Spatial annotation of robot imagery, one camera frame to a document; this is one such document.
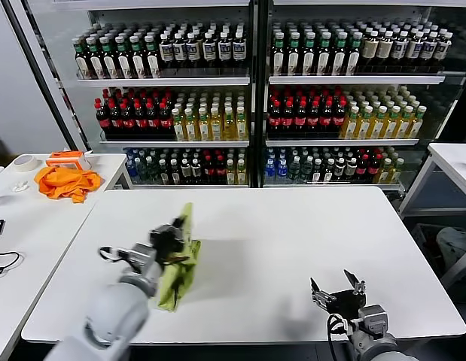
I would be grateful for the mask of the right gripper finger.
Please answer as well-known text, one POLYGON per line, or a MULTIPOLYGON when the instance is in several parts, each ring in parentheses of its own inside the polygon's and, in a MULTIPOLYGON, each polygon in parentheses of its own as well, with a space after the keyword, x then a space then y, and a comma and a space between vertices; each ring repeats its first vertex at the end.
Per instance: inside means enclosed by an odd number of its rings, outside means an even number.
POLYGON ((330 293, 327 293, 319 288, 317 283, 310 278, 310 285, 311 285, 311 293, 312 293, 312 301, 322 309, 327 309, 328 305, 331 302, 335 301, 335 297, 332 296, 330 293))
POLYGON ((360 281, 356 275, 344 269, 344 274, 347 277, 349 283, 353 287, 353 293, 355 295, 363 296, 365 294, 366 284, 365 281, 360 281))

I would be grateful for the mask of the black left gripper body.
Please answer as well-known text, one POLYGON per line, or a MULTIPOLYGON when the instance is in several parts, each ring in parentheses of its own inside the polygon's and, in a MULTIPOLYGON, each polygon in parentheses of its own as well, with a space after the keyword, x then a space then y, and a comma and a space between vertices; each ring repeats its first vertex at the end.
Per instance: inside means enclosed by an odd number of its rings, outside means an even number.
POLYGON ((172 225, 150 231, 150 242, 156 251, 155 259, 168 259, 171 253, 180 253, 184 247, 182 230, 172 225))

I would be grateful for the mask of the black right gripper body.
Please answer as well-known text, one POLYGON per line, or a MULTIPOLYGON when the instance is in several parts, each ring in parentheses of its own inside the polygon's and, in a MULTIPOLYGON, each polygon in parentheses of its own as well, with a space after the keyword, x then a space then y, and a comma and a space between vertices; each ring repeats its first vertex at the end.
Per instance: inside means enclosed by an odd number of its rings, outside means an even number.
POLYGON ((358 318, 358 312, 366 305, 364 293, 354 293, 354 290, 343 290, 331 294, 335 300, 330 303, 330 313, 338 314, 344 319, 358 318))

